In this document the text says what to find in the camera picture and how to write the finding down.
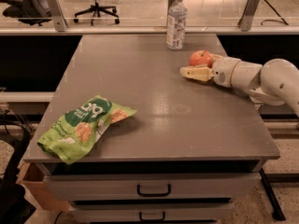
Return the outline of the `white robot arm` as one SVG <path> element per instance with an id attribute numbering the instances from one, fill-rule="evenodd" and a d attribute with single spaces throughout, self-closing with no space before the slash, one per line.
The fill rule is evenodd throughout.
<path id="1" fill-rule="evenodd" d="M 299 117 L 299 70 L 287 60 L 272 59 L 258 64 L 213 55 L 212 65 L 200 63 L 181 67 L 180 74 L 203 82 L 212 80 L 258 103 L 287 104 Z"/>

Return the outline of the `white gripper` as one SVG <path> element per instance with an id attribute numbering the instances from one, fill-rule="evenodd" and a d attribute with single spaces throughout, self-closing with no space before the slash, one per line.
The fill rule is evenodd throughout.
<path id="1" fill-rule="evenodd" d="M 240 59 L 211 54 L 211 61 L 214 62 L 212 70 L 208 67 L 186 66 L 181 67 L 179 72 L 183 77 L 203 82 L 208 82 L 213 77 L 217 85 L 231 88 L 232 73 Z"/>

